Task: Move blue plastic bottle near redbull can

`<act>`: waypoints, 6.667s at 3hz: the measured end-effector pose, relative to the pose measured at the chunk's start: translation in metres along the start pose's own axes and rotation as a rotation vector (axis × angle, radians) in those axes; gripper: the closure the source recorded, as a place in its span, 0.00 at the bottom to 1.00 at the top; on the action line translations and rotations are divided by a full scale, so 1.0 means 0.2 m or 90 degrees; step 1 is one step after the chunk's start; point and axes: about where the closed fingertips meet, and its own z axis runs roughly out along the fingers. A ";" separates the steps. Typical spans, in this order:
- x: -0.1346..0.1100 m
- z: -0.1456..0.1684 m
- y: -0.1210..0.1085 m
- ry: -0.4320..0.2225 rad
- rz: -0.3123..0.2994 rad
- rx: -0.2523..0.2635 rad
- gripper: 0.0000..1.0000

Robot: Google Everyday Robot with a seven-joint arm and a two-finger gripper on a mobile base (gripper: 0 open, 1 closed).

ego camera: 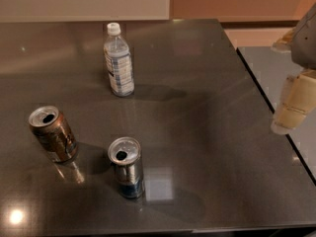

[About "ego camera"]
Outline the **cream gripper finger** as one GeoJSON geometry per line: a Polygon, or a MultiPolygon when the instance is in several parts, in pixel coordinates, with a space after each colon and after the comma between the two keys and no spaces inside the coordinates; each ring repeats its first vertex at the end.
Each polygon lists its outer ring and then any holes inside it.
{"type": "Polygon", "coordinates": [[[305,69],[296,76],[289,75],[282,87],[271,129],[284,135],[300,126],[316,108],[316,71],[305,69]]]}
{"type": "Polygon", "coordinates": [[[286,32],[272,45],[272,50],[280,53],[291,52],[291,43],[294,36],[294,29],[286,32]]]}

